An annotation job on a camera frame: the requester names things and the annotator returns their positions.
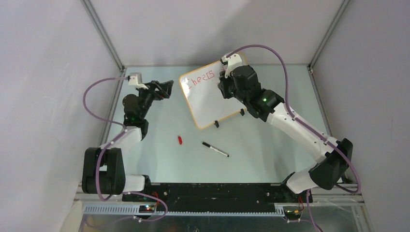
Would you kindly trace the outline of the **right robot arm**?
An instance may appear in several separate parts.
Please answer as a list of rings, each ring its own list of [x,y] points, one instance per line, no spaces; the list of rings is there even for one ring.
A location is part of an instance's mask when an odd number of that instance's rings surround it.
[[[292,109],[276,92],[261,87],[256,71],[249,65],[231,72],[220,72],[218,89],[223,98],[235,98],[247,111],[286,133],[303,145],[315,160],[315,165],[290,174],[281,189],[282,198],[294,202],[305,190],[320,187],[331,190],[349,168],[353,144],[347,138],[338,140],[317,131]]]

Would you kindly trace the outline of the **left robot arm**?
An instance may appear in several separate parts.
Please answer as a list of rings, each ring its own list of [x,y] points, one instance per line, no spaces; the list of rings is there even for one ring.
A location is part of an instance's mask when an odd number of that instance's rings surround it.
[[[153,188],[147,184],[146,175],[131,174],[126,170],[128,151],[141,142],[148,132],[146,115],[154,101],[168,99],[174,82],[160,83],[151,81],[129,81],[138,95],[128,94],[122,100],[124,120],[122,127],[111,141],[85,151],[82,191],[87,194],[134,195],[141,201],[148,201],[153,195]]]

